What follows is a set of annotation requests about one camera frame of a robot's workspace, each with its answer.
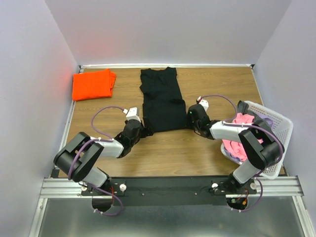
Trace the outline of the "black t-shirt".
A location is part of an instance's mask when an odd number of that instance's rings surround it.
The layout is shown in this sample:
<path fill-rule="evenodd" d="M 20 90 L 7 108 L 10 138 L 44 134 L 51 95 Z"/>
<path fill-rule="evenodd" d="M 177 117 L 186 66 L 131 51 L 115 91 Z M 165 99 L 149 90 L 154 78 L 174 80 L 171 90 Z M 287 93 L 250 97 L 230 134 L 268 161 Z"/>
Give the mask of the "black t-shirt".
<path fill-rule="evenodd" d="M 185 129 L 186 103 L 182 98 L 175 68 L 142 69 L 143 120 L 154 133 Z"/>

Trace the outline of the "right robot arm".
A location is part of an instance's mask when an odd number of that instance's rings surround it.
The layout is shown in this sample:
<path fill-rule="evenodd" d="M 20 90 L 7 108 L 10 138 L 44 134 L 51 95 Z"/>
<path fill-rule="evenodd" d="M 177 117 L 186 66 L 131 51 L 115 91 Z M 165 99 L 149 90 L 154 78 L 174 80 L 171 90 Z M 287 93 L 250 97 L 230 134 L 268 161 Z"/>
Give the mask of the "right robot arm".
<path fill-rule="evenodd" d="M 234 194 L 245 188 L 250 179 L 282 159 L 285 148 L 263 120 L 250 124 L 210 120 L 204 107 L 189 107 L 188 127 L 210 140 L 241 143 L 247 160 L 235 169 L 219 187 Z"/>

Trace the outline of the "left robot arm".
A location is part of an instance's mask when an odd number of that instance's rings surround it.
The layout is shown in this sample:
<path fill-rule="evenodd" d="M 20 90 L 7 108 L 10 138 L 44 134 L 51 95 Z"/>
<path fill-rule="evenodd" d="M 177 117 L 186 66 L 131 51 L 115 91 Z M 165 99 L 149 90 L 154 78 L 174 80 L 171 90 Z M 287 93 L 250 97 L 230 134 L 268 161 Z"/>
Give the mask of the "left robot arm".
<path fill-rule="evenodd" d="M 122 132 L 110 140 L 94 138 L 79 132 L 55 156 L 53 163 L 76 183 L 89 183 L 99 194 L 106 194 L 111 188 L 110 176 L 95 167 L 99 157 L 122 158 L 140 139 L 152 136 L 154 130 L 141 121 L 131 119 L 125 122 Z"/>

